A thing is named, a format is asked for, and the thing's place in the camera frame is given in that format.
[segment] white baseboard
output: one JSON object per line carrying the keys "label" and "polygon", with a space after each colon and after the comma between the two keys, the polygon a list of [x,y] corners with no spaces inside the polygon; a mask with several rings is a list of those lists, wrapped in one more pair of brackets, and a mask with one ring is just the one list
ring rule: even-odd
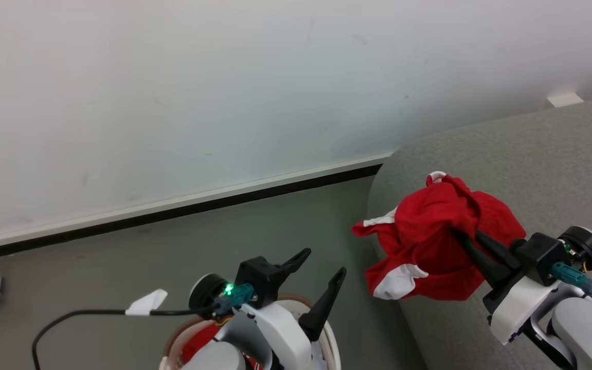
{"label": "white baseboard", "polygon": [[342,173],[345,171],[361,169],[363,167],[374,166],[375,164],[382,164],[383,162],[385,162],[385,159],[389,157],[391,154],[392,153],[386,153],[381,155],[374,155],[372,157],[364,157],[360,159],[355,159],[353,161],[332,164],[330,166],[322,166],[305,171],[299,171],[296,173],[289,173],[287,175],[275,176],[265,178],[263,180],[242,183],[240,185],[234,185],[233,187],[209,190],[207,192],[192,194],[190,196],[177,197],[164,201],[143,204],[141,206],[120,209],[118,211],[111,211],[107,213],[101,213],[99,215],[76,218],[74,220],[68,220],[61,223],[44,225],[33,229],[22,230],[18,232],[10,232],[8,234],[0,234],[0,246],[15,242],[28,241],[29,239],[35,239],[36,237],[84,229],[86,227],[110,223],[118,220],[124,220],[126,218],[143,216],[148,215],[150,213],[166,211],[169,209],[180,208],[184,206],[190,206],[192,204],[202,203],[205,201],[211,201],[230,196],[237,196],[239,194],[254,192],[257,190],[279,187],[281,185],[286,185],[287,183],[310,180],[311,178],[317,178],[326,175],[334,175],[336,173]]}

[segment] black cable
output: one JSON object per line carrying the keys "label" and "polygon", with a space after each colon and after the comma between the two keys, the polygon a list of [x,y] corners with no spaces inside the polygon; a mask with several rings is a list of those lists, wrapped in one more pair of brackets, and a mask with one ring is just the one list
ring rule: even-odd
{"label": "black cable", "polygon": [[[198,308],[198,309],[184,309],[181,311],[151,310],[150,316],[194,315],[197,313],[210,312],[210,311],[213,311],[217,308],[218,308],[218,304],[210,305],[210,306],[202,307],[202,308]],[[51,328],[58,325],[59,323],[65,321],[67,319],[73,318],[74,316],[80,316],[80,315],[124,315],[124,314],[125,314],[124,309],[80,309],[78,311],[72,311],[70,313],[66,313],[63,316],[61,316],[60,318],[52,321],[51,323],[47,324],[44,328],[42,328],[42,330],[40,330],[40,332],[35,336],[35,339],[33,339],[33,343],[31,344],[31,356],[33,357],[33,368],[35,368],[35,370],[40,370],[40,362],[38,361],[38,350],[36,348],[38,346],[38,342],[40,341],[40,338],[42,338],[46,332],[48,332]]]}

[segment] gray fabric surface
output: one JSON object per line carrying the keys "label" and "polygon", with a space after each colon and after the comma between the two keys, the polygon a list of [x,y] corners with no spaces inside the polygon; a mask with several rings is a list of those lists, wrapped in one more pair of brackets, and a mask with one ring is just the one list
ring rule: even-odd
{"label": "gray fabric surface", "polygon": [[[508,204],[531,235],[592,229],[592,101],[453,129],[406,145],[379,171],[368,216],[383,215],[432,171]],[[374,240],[381,258],[384,253]],[[486,323],[484,285],[467,302],[415,297],[402,310],[430,370],[556,368],[524,336],[501,346]]]}

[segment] gray floor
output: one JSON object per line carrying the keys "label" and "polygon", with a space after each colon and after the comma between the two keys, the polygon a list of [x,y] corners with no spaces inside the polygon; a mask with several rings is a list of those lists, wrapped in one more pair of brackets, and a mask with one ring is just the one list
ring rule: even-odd
{"label": "gray floor", "polygon": [[[283,262],[312,255],[282,292],[317,299],[340,266],[347,279],[329,319],[344,370],[422,369],[394,302],[371,298],[363,272],[376,262],[367,239],[350,233],[364,216],[372,178],[263,199],[0,258],[0,370],[31,369],[30,344],[42,326],[81,308],[127,308],[157,288],[163,309],[184,309],[207,272],[233,279],[257,255]],[[185,318],[81,317],[47,333],[43,370],[157,368],[168,336]]]}

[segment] white tape on cable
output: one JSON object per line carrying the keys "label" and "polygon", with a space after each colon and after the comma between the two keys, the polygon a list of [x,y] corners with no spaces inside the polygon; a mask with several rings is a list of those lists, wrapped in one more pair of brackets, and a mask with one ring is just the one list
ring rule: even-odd
{"label": "white tape on cable", "polygon": [[150,311],[157,309],[168,296],[168,292],[163,289],[157,289],[145,297],[137,300],[125,311],[128,316],[150,316]]}

